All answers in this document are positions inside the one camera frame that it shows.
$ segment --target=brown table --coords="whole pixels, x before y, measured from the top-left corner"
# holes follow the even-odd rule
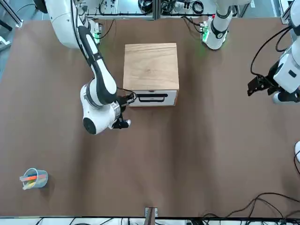
[[[125,44],[177,43],[176,106],[128,109],[129,129],[89,135],[79,91],[92,72],[83,56],[62,46],[49,22],[23,25],[0,84],[1,216],[143,216],[148,206],[161,217],[224,216],[261,192],[300,198],[300,107],[274,105],[266,91],[247,96],[250,62],[283,27],[279,18],[234,19],[218,52],[182,19],[116,23],[100,49],[118,86]],[[274,41],[255,71],[266,74],[278,56]],[[46,188],[21,189],[18,177],[30,167],[48,171]],[[264,199],[283,214],[299,208]],[[253,216],[279,217],[261,202]]]

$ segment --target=clear plastic cup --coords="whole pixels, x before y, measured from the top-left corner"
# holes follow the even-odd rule
[[[36,175],[37,178],[35,180],[23,181],[23,187],[25,187],[29,183],[35,182],[34,185],[26,189],[42,188],[46,185],[48,181],[48,173],[45,170],[37,170],[36,168],[30,168],[24,173],[24,176],[28,175]]]

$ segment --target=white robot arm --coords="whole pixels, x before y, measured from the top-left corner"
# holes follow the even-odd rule
[[[219,49],[225,42],[229,23],[233,17],[232,6],[245,5],[251,0],[214,0],[217,12],[202,24],[205,27],[202,41],[212,50]]]
[[[94,78],[80,91],[86,130],[95,135],[107,127],[128,128],[131,121],[123,120],[122,113],[135,96],[116,95],[117,85],[92,35],[97,23],[88,20],[73,0],[46,0],[45,4],[58,40],[69,48],[79,48],[94,73]]]
[[[248,84],[248,95],[268,89],[276,104],[300,102],[300,0],[295,0],[290,11],[290,29],[297,36],[270,69],[266,77],[256,77]]]

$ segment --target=wooden box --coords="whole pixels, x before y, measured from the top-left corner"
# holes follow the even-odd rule
[[[175,105],[179,91],[176,43],[125,45],[123,88],[137,94],[130,106]]]

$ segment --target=cup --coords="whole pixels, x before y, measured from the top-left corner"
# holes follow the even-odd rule
[[[48,181],[48,173],[45,170],[30,168],[24,173],[24,177],[36,176],[34,180],[22,181],[23,189],[42,188]]]

